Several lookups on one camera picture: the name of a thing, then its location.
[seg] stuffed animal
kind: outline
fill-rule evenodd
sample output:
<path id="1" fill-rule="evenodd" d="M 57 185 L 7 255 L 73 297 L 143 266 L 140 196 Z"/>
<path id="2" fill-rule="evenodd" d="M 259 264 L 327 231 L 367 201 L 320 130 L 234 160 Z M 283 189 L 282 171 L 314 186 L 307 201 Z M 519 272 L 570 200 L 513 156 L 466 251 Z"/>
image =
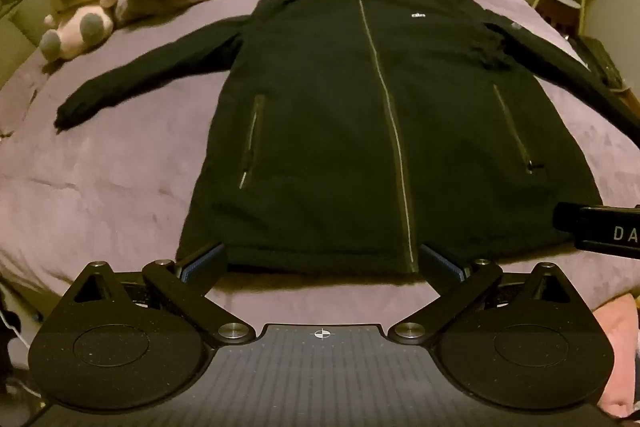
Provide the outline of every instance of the stuffed animal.
<path id="1" fill-rule="evenodd" d="M 104 42 L 113 32 L 111 7 L 117 0 L 49 0 L 50 28 L 40 39 L 40 50 L 53 62 L 71 60 Z"/>

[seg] floor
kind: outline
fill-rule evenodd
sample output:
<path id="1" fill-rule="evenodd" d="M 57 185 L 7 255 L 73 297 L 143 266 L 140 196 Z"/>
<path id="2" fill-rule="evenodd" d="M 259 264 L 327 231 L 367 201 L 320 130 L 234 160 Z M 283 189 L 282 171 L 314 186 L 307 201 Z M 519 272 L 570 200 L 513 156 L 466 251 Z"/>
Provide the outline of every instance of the floor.
<path id="1" fill-rule="evenodd" d="M 22 325 L 21 335 L 31 343 L 39 324 L 34 320 L 35 312 L 0 282 L 0 298 L 5 309 L 18 314 Z M 7 393 L 0 394 L 0 427 L 21 427 L 38 410 L 40 400 L 25 391 L 19 382 L 33 387 L 28 370 L 28 350 L 24 344 L 13 339 L 9 342 L 9 356 L 17 380 L 7 385 Z"/>

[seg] jacket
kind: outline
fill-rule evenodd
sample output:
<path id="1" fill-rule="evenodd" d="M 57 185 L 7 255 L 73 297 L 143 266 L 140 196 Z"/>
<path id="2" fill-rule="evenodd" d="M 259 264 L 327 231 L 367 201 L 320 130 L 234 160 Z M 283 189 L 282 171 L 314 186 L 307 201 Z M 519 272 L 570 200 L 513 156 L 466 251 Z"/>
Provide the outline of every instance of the jacket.
<path id="1" fill-rule="evenodd" d="M 81 86 L 68 129 L 142 90 L 226 70 L 177 258 L 414 273 L 427 245 L 503 259 L 569 239 L 559 201 L 601 204 L 534 74 L 640 143 L 579 62 L 472 0 L 262 0 Z"/>

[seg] striped gray surface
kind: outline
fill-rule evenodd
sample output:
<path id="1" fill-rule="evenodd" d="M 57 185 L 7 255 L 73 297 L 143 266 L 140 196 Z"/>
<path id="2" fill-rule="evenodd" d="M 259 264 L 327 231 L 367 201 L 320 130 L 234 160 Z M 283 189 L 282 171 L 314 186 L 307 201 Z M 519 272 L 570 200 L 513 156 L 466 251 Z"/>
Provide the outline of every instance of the striped gray surface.
<path id="1" fill-rule="evenodd" d="M 375 326 L 268 326 L 223 347 L 187 391 L 151 409 L 54 406 L 33 427 L 611 427 L 592 406 L 556 415 L 494 409 L 457 391 L 421 347 Z"/>

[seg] jacket front zipper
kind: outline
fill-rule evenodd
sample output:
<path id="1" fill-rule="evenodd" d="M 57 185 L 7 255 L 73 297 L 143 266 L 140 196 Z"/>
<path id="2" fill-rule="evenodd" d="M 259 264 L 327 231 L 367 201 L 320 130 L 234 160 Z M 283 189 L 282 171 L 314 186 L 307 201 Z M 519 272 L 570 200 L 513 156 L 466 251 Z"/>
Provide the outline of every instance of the jacket front zipper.
<path id="1" fill-rule="evenodd" d="M 522 138 L 520 138 L 520 134 L 518 133 L 518 129 L 516 127 L 515 121 L 513 120 L 513 115 L 511 114 L 509 106 L 504 101 L 502 94 L 500 93 L 500 89 L 498 89 L 498 86 L 496 86 L 495 84 L 494 84 L 494 93 L 495 93 L 495 97 L 498 99 L 498 102 L 500 103 L 500 107 L 502 108 L 502 114 L 504 115 L 504 119 L 507 123 L 507 127 L 509 128 L 509 132 L 511 133 L 511 136 L 513 136 L 513 139 L 516 142 L 518 151 L 520 152 L 520 156 L 522 157 L 522 161 L 524 162 L 524 165 L 527 168 L 527 172 L 531 174 L 533 173 L 533 169 L 539 168 L 541 166 L 536 165 L 531 159 L 531 156 L 529 154 L 529 151 L 527 150 L 526 145 L 524 145 Z"/>
<path id="2" fill-rule="evenodd" d="M 238 188 L 244 188 L 249 178 L 249 174 L 255 162 L 255 153 L 260 132 L 260 119 L 264 110 L 264 95 L 258 94 L 254 99 L 254 108 L 252 110 L 249 131 L 246 136 L 246 145 L 244 154 L 242 155 L 242 176 Z"/>
<path id="3" fill-rule="evenodd" d="M 406 175 L 405 175 L 405 166 L 404 166 L 404 158 L 402 155 L 402 147 L 400 145 L 400 137 L 398 133 L 398 123 L 396 122 L 395 113 L 393 111 L 392 103 L 391 103 L 391 95 L 389 93 L 388 88 L 386 87 L 386 82 L 384 76 L 382 75 L 382 69 L 380 68 L 380 62 L 378 60 L 378 52 L 376 51 L 376 47 L 373 43 L 373 38 L 371 37 L 371 31 L 369 29 L 369 24 L 367 23 L 367 16 L 365 15 L 364 5 L 362 0 L 358 0 L 360 4 L 360 13 L 362 15 L 362 22 L 364 23 L 365 33 L 367 35 L 367 40 L 369 41 L 369 47 L 371 50 L 371 57 L 373 60 L 373 65 L 376 70 L 376 74 L 378 79 L 380 80 L 380 84 L 382 85 L 382 90 L 385 95 L 385 112 L 386 112 L 386 121 L 390 124 L 390 131 L 392 134 L 392 145 L 394 149 L 394 159 L 396 163 L 396 175 L 399 176 L 399 183 L 397 185 L 400 186 L 400 194 L 399 194 L 399 203 L 400 203 L 400 211 L 402 214 L 402 220 L 404 221 L 404 232 L 406 234 L 406 245 L 404 246 L 404 252 L 406 261 L 409 267 L 409 270 L 412 273 L 416 273 L 418 271 L 418 264 L 415 260 L 414 254 L 414 238 L 412 237 L 412 227 L 411 227 L 411 218 L 409 216 L 409 202 L 408 202 L 408 190 L 406 187 Z"/>

